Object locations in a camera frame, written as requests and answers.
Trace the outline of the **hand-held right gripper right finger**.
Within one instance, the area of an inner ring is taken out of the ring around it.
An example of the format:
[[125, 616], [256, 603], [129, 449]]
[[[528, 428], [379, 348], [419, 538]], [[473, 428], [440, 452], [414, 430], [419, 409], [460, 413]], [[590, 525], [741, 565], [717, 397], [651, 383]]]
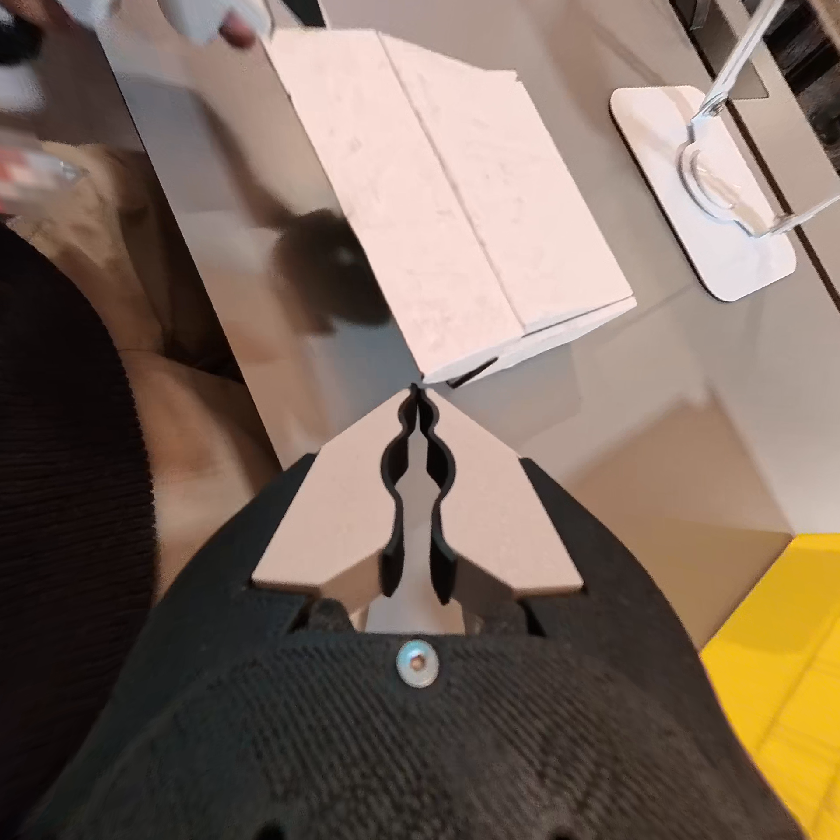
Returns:
[[417, 391], [416, 407], [438, 488], [429, 545], [438, 601], [485, 616], [502, 603], [581, 591], [518, 453], [434, 391]]

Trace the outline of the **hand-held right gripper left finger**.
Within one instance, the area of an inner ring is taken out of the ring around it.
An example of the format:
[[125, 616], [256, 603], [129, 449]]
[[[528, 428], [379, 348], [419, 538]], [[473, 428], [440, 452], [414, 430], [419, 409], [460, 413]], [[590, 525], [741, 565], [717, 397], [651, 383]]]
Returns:
[[405, 559], [404, 506], [415, 385], [322, 446], [252, 575], [255, 587], [331, 599], [350, 615], [392, 595]]

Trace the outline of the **white cardboard box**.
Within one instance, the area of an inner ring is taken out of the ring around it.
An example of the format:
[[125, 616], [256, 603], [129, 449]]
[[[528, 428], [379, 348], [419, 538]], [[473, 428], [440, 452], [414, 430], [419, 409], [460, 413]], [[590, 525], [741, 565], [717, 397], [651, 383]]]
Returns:
[[456, 389], [636, 307], [514, 70], [373, 29], [264, 45], [424, 384]]

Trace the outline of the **large yellow plastic bin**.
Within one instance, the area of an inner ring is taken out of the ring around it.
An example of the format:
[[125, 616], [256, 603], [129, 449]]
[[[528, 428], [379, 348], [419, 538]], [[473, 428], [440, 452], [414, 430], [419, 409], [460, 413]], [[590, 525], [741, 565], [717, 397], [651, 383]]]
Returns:
[[808, 838], [839, 838], [839, 536], [794, 538], [701, 651], [742, 745]]

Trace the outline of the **grey desk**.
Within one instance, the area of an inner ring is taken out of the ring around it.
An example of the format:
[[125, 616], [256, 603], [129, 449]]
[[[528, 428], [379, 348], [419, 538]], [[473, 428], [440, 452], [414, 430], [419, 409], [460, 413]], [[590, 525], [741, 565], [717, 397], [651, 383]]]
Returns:
[[[703, 645], [795, 534], [838, 532], [837, 209], [796, 272], [702, 290], [608, 111], [616, 88], [709, 75], [669, 2], [324, 2], [478, 67], [516, 70], [623, 268], [634, 310], [441, 393], [635, 552]], [[101, 44], [283, 467], [418, 370], [344, 253], [340, 205], [262, 48], [191, 45], [156, 2]]]

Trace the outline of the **printed card in clear sleeve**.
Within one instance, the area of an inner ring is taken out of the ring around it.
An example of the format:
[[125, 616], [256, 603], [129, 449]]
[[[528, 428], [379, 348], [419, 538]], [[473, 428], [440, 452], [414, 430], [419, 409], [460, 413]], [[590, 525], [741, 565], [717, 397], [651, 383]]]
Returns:
[[87, 172], [49, 154], [27, 133], [1, 128], [1, 217], [38, 217]]

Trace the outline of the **white stand base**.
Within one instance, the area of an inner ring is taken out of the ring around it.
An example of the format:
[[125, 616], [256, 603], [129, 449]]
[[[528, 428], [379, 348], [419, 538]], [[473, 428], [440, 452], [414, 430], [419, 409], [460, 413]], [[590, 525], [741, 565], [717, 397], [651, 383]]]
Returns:
[[793, 274], [788, 234], [723, 118], [690, 131], [705, 95], [692, 86], [622, 87], [610, 111], [705, 290], [735, 302]]

